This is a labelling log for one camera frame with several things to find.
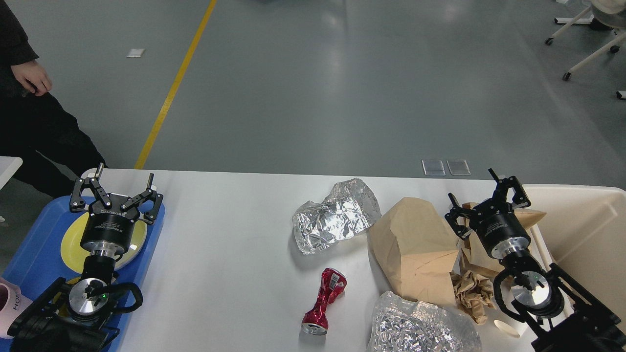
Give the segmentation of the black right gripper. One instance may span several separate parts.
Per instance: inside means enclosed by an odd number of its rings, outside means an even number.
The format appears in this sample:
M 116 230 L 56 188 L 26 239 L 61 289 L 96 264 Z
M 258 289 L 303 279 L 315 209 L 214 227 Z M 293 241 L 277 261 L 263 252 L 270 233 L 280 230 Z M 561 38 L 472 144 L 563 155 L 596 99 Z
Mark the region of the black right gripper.
M 487 255 L 494 259 L 503 259 L 508 254 L 528 249 L 531 239 L 526 233 L 514 210 L 530 207 L 531 202 L 516 176 L 499 178 L 493 169 L 488 169 L 496 182 L 492 197 L 487 200 L 485 219 L 478 218 L 475 209 L 462 207 L 454 194 L 447 196 L 451 200 L 451 209 L 445 214 L 452 231 L 461 240 L 466 240 L 472 229 L 478 235 Z M 473 228 L 459 223 L 459 218 L 468 219 Z

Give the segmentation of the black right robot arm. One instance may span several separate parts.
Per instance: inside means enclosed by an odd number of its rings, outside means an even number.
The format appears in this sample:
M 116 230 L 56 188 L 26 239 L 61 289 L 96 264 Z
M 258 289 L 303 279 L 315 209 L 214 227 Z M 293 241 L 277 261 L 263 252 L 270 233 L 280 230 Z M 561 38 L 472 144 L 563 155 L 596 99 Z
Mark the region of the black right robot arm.
M 536 334 L 536 352 L 621 352 L 625 334 L 620 318 L 557 264 L 544 270 L 528 249 L 531 239 L 514 210 L 530 206 L 515 176 L 499 178 L 491 196 L 471 209 L 448 194 L 445 214 L 456 236 L 475 232 L 490 258 L 503 265 L 493 282 L 501 311 Z

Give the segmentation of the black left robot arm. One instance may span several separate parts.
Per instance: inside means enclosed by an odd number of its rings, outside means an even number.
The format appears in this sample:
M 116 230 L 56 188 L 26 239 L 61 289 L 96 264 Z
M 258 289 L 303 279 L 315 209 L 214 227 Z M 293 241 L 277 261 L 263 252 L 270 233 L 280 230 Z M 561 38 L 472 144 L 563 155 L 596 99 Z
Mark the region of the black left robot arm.
M 1 305 L 3 352 L 113 352 L 158 241 L 163 195 L 107 192 L 102 167 L 45 206 L 3 276 L 22 290 Z

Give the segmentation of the person's hand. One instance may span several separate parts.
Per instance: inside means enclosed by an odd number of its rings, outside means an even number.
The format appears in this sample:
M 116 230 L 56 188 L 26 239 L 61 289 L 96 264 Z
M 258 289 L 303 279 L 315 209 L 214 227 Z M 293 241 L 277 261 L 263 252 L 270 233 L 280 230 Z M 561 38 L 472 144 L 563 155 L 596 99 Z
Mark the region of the person's hand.
M 53 88 L 52 80 L 45 68 L 36 60 L 10 66 L 14 78 L 30 93 L 42 96 Z

